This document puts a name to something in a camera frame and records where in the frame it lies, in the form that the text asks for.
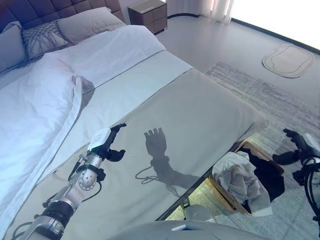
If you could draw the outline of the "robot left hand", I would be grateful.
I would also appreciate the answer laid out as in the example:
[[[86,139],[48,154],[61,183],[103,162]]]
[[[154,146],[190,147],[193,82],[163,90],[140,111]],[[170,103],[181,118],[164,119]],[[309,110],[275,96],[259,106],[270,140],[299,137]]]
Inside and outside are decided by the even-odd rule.
[[[126,151],[124,149],[120,151],[112,150],[111,145],[113,144],[120,128],[126,126],[126,123],[121,123],[111,128],[103,128],[96,132],[87,147],[86,156],[96,155],[100,157],[102,161],[108,160],[110,162],[119,162],[125,155]]]

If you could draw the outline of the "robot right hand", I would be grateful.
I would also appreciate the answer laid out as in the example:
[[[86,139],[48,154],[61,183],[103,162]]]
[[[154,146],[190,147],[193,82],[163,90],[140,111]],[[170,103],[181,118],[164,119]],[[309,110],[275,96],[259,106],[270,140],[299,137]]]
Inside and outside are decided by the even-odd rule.
[[[285,128],[285,135],[296,146],[296,150],[288,151],[280,155],[274,154],[272,160],[279,165],[286,166],[298,161],[302,166],[320,162],[320,145],[309,133],[303,135]]]

